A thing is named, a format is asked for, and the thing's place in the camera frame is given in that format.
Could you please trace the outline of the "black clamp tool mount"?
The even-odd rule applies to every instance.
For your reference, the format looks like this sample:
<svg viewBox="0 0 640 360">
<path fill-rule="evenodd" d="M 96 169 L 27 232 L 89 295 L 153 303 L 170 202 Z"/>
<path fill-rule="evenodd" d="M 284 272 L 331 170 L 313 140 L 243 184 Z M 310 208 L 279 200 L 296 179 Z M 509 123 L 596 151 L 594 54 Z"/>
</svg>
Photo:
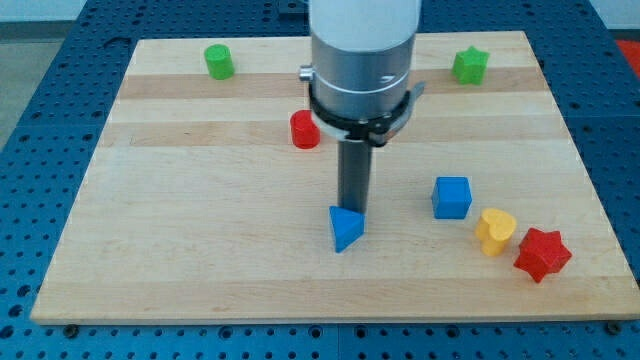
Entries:
<svg viewBox="0 0 640 360">
<path fill-rule="evenodd" d="M 390 112 L 374 118 L 351 119 L 330 112 L 317 99 L 312 84 L 308 85 L 312 121 L 323 132 L 343 142 L 364 142 L 372 147 L 385 146 L 409 122 L 414 105 L 425 90 L 418 82 L 407 90 L 400 103 Z"/>
</svg>

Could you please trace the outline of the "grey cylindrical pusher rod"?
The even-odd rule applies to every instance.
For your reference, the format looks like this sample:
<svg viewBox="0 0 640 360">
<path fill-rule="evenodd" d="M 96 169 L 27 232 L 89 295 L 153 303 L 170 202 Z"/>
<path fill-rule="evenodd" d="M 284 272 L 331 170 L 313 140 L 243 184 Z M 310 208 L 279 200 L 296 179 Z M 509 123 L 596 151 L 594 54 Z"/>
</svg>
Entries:
<svg viewBox="0 0 640 360">
<path fill-rule="evenodd" d="M 372 150 L 365 142 L 338 144 L 338 205 L 365 214 L 371 174 Z"/>
</svg>

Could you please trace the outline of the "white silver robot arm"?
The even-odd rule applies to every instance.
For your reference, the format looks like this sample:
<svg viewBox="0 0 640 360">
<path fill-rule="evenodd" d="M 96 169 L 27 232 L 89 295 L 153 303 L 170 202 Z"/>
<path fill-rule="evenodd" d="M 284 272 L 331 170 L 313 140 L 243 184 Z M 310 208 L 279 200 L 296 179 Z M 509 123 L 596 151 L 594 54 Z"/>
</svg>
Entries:
<svg viewBox="0 0 640 360">
<path fill-rule="evenodd" d="M 408 85 L 420 0 L 311 0 L 311 62 L 299 70 L 312 120 L 338 142 L 338 204 L 365 213 L 372 151 L 411 118 Z"/>
</svg>

